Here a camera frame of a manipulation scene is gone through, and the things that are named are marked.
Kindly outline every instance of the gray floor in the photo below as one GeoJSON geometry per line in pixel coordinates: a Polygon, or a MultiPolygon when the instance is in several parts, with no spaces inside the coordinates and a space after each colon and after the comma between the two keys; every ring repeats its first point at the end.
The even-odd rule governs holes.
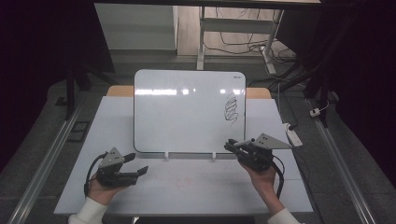
{"type": "MultiPolygon", "coordinates": [[[[189,57],[113,55],[116,75],[109,75],[120,84],[133,84],[134,73],[141,68],[157,69],[194,69],[195,59],[189,57]]],[[[282,73],[290,64],[279,64],[277,71],[282,73]]],[[[247,83],[256,79],[264,79],[262,59],[243,58],[209,58],[205,61],[206,70],[240,71],[247,76],[247,83]]],[[[106,95],[109,87],[101,79],[90,76],[92,89],[83,106],[78,121],[92,122],[101,97],[106,95]]],[[[273,80],[256,83],[254,86],[268,87],[273,80]]],[[[304,146],[294,150],[295,157],[306,177],[308,194],[317,210],[312,214],[295,214],[305,223],[321,223],[321,214],[325,223],[361,223],[355,206],[344,187],[323,144],[315,122],[308,115],[308,106],[301,94],[302,86],[287,91],[279,97],[280,111],[283,119],[295,123],[292,111],[298,120],[297,134],[304,146]]],[[[0,220],[6,222],[12,214],[20,197],[29,184],[35,170],[50,146],[65,116],[65,107],[56,106],[59,97],[65,95],[65,83],[60,82],[49,89],[49,99],[37,119],[35,126],[26,136],[20,149],[0,175],[0,220]]],[[[351,173],[359,184],[361,191],[370,205],[377,223],[395,223],[396,190],[388,182],[370,154],[353,135],[334,111],[332,101],[328,110],[329,129],[339,146],[351,173]]],[[[69,139],[81,136],[70,134],[69,139]]],[[[63,191],[82,143],[66,142],[61,154],[50,172],[49,178],[41,190],[38,199],[30,212],[26,223],[65,223],[66,217],[53,215],[53,210],[63,191]]],[[[268,216],[256,217],[257,223],[265,223],[268,216]]],[[[107,223],[131,223],[128,217],[106,217],[107,223]]]]}

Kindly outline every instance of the white sleeve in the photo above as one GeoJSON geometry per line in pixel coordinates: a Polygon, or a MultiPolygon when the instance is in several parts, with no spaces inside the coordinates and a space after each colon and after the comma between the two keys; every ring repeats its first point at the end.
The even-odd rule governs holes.
{"type": "Polygon", "coordinates": [[[300,224],[287,208],[268,219],[268,224],[300,224]]]}
{"type": "Polygon", "coordinates": [[[81,211],[69,218],[69,224],[102,224],[102,217],[107,210],[106,205],[86,198],[81,211]]]}

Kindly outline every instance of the black cable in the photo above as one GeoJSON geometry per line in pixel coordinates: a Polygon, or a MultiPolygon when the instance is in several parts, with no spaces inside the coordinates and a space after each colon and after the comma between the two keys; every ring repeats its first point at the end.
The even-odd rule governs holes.
{"type": "MultiPolygon", "coordinates": [[[[207,49],[212,49],[212,48],[208,47],[208,46],[205,44],[205,42],[204,42],[204,46],[205,46],[207,49]]],[[[231,51],[228,51],[228,50],[225,50],[225,49],[213,49],[213,50],[218,50],[218,51],[222,51],[222,52],[226,52],[226,53],[231,53],[231,54],[245,54],[245,53],[250,53],[250,52],[252,52],[252,50],[247,50],[247,51],[242,51],[242,52],[231,52],[231,51]]]]}
{"type": "MultiPolygon", "coordinates": [[[[292,81],[292,85],[295,85],[294,83],[298,80],[305,80],[308,77],[312,76],[312,74],[316,73],[319,68],[321,68],[321,59],[324,57],[325,53],[325,48],[330,44],[332,38],[336,36],[338,29],[336,26],[334,26],[334,29],[332,29],[326,37],[320,41],[314,48],[312,48],[308,53],[305,55],[299,55],[298,57],[298,62],[316,62],[315,65],[313,65],[312,68],[310,68],[307,72],[302,74],[299,77],[294,77],[292,81]]],[[[282,87],[283,90],[286,90],[290,88],[290,84],[285,84],[284,87],[282,87]]]]}
{"type": "Polygon", "coordinates": [[[285,164],[283,164],[283,161],[279,157],[274,156],[274,155],[273,155],[273,157],[275,157],[278,161],[280,161],[280,164],[282,164],[282,175],[284,175],[285,174],[285,164]]]}
{"type": "Polygon", "coordinates": [[[107,155],[107,152],[105,153],[105,154],[102,154],[102,155],[100,155],[100,156],[98,156],[94,161],[93,161],[93,163],[91,164],[91,166],[90,166],[90,169],[89,169],[89,171],[88,171],[88,173],[87,173],[87,178],[85,179],[85,184],[84,184],[84,195],[85,195],[85,197],[87,197],[88,196],[88,191],[89,191],[89,183],[90,183],[90,178],[91,178],[91,171],[92,171],[92,168],[93,168],[93,166],[96,164],[96,162],[97,161],[99,161],[100,159],[103,159],[105,156],[107,155]]]}
{"type": "Polygon", "coordinates": [[[290,127],[291,127],[291,129],[289,129],[289,130],[293,130],[294,128],[296,128],[296,127],[298,126],[298,119],[297,119],[297,117],[296,117],[296,115],[295,115],[295,113],[294,113],[293,108],[291,108],[290,102],[289,102],[288,98],[285,96],[285,93],[284,93],[284,92],[282,92],[282,96],[283,96],[283,98],[285,98],[286,103],[287,103],[287,105],[288,105],[288,107],[289,107],[289,110],[291,111],[291,114],[293,115],[293,119],[294,119],[294,121],[295,121],[294,124],[291,124],[291,123],[289,122],[290,127]]]}
{"type": "Polygon", "coordinates": [[[270,57],[271,57],[272,60],[274,60],[276,63],[293,63],[293,62],[296,61],[294,58],[293,58],[293,59],[285,60],[284,58],[276,57],[275,54],[274,54],[274,50],[271,49],[270,51],[271,51],[271,53],[272,53],[272,57],[271,57],[271,55],[270,55],[270,57]]]}
{"type": "Polygon", "coordinates": [[[280,198],[280,193],[282,192],[283,184],[285,183],[285,177],[283,176],[283,173],[280,171],[279,167],[277,167],[276,163],[272,161],[271,166],[274,167],[277,174],[279,175],[279,185],[277,186],[276,197],[280,198]]]}
{"type": "Polygon", "coordinates": [[[280,50],[280,51],[277,53],[277,57],[280,57],[280,53],[283,52],[283,51],[286,51],[286,50],[289,50],[289,48],[280,50]]]}
{"type": "MultiPolygon", "coordinates": [[[[224,18],[224,16],[223,16],[223,14],[221,13],[221,11],[216,7],[216,18],[218,18],[219,17],[219,13],[221,14],[221,17],[222,18],[224,18]]],[[[260,12],[261,12],[261,10],[259,9],[259,12],[258,12],[258,14],[257,14],[257,18],[256,18],[256,20],[258,20],[259,19],[259,15],[260,15],[260,12]]],[[[225,44],[225,45],[247,45],[247,47],[249,48],[249,44],[259,44],[259,43],[265,43],[265,42],[267,42],[268,40],[261,40],[261,41],[254,41],[254,42],[251,42],[251,39],[252,39],[252,37],[253,37],[253,35],[254,34],[252,34],[251,35],[251,37],[250,37],[250,39],[249,39],[249,41],[247,42],[247,43],[226,43],[225,41],[224,41],[224,39],[223,39],[223,36],[222,36],[222,32],[219,32],[220,33],[220,38],[221,38],[221,41],[222,41],[222,43],[223,44],[225,44]]]]}
{"type": "Polygon", "coordinates": [[[285,79],[287,76],[289,76],[296,68],[298,68],[300,66],[300,63],[295,62],[289,69],[288,71],[286,71],[285,73],[283,73],[282,75],[280,75],[278,77],[278,79],[272,83],[269,87],[268,90],[272,91],[272,88],[279,83],[280,81],[284,80],[284,81],[289,81],[288,79],[285,79]]]}
{"type": "Polygon", "coordinates": [[[247,8],[244,8],[244,9],[241,11],[241,13],[239,13],[240,15],[238,16],[237,19],[239,19],[239,18],[245,16],[245,15],[247,14],[247,11],[248,11],[248,9],[247,9],[247,8]]]}
{"type": "Polygon", "coordinates": [[[264,44],[250,45],[250,46],[248,47],[248,49],[249,49],[251,52],[261,52],[262,50],[260,49],[260,47],[265,47],[265,45],[264,45],[264,44]]]}

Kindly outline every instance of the white table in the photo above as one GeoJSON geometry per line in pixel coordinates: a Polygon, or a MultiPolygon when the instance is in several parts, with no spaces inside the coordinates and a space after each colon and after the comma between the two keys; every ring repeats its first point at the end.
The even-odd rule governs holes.
{"type": "MultiPolygon", "coordinates": [[[[84,204],[83,184],[92,161],[116,147],[133,149],[133,97],[104,97],[54,213],[69,216],[84,204]]],[[[246,137],[267,133],[287,142],[274,100],[247,99],[246,137]]],[[[303,180],[289,149],[274,150],[286,166],[280,200],[291,212],[312,212],[303,180]]],[[[121,171],[148,165],[135,186],[111,202],[107,212],[120,216],[242,216],[268,213],[236,160],[143,159],[125,163],[121,171]]]]}

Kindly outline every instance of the metal frame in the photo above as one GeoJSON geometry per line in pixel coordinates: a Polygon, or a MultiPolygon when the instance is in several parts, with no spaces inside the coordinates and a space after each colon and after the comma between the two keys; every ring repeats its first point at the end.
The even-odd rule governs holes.
{"type": "Polygon", "coordinates": [[[345,10],[355,7],[360,0],[348,3],[300,3],[287,1],[257,1],[257,0],[95,0],[94,3],[131,4],[131,5],[160,5],[160,6],[190,6],[190,7],[241,7],[266,9],[295,9],[295,10],[345,10]]]}
{"type": "Polygon", "coordinates": [[[265,65],[270,75],[275,75],[276,70],[272,63],[269,52],[279,26],[283,10],[276,10],[273,21],[254,21],[238,19],[218,19],[205,18],[205,7],[200,7],[200,39],[197,56],[197,70],[204,70],[204,36],[207,32],[228,32],[228,33],[249,33],[249,34],[266,34],[269,35],[265,49],[262,51],[265,65]]]}
{"type": "Polygon", "coordinates": [[[73,125],[77,120],[78,114],[85,103],[87,94],[87,92],[82,92],[80,94],[76,110],[70,116],[69,120],[64,121],[60,131],[58,132],[58,135],[53,140],[43,161],[40,163],[40,166],[35,171],[35,175],[30,181],[29,186],[26,188],[26,191],[21,196],[18,205],[15,207],[14,212],[8,220],[8,224],[24,223],[26,218],[29,216],[32,207],[35,204],[35,200],[37,199],[38,194],[46,183],[52,166],[56,162],[58,155],[61,152],[62,147],[64,146],[64,142],[66,141],[70,130],[73,128],[73,125]]]}
{"type": "MultiPolygon", "coordinates": [[[[310,109],[313,108],[309,100],[306,99],[305,102],[310,109]]],[[[351,201],[355,205],[356,211],[361,218],[361,223],[375,224],[376,222],[373,212],[371,211],[368,203],[365,201],[364,196],[361,193],[361,189],[353,178],[352,173],[349,172],[347,163],[344,161],[343,156],[338,149],[338,146],[332,139],[332,134],[330,130],[328,128],[325,128],[323,123],[320,122],[318,119],[316,119],[316,124],[318,131],[323,139],[323,142],[326,148],[329,150],[334,166],[337,169],[342,181],[344,182],[346,191],[349,193],[351,201]]]]}

